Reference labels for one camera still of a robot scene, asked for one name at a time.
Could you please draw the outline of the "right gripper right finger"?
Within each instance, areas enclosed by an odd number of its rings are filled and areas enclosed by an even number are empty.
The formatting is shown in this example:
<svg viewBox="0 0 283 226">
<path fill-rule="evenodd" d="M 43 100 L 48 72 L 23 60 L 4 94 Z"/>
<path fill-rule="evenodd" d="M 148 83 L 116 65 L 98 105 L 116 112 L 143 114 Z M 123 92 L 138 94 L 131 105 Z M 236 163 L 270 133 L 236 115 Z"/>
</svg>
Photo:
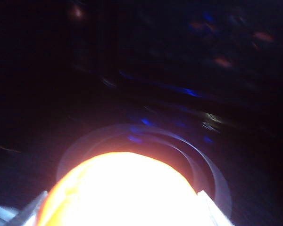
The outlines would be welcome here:
<svg viewBox="0 0 283 226">
<path fill-rule="evenodd" d="M 213 200 L 205 193 L 197 193 L 198 215 L 201 226 L 232 226 L 232 222 L 217 207 Z"/>
</svg>

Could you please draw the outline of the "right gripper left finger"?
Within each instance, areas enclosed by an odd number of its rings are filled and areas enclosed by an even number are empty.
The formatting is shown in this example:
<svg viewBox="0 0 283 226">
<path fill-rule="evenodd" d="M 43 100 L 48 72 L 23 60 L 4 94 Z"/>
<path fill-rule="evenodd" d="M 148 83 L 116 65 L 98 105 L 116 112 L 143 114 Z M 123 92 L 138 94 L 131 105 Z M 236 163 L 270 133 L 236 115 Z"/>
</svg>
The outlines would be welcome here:
<svg viewBox="0 0 283 226">
<path fill-rule="evenodd" d="M 46 197 L 47 191 L 41 192 L 22 210 L 0 206 L 0 226 L 34 226 Z"/>
</svg>

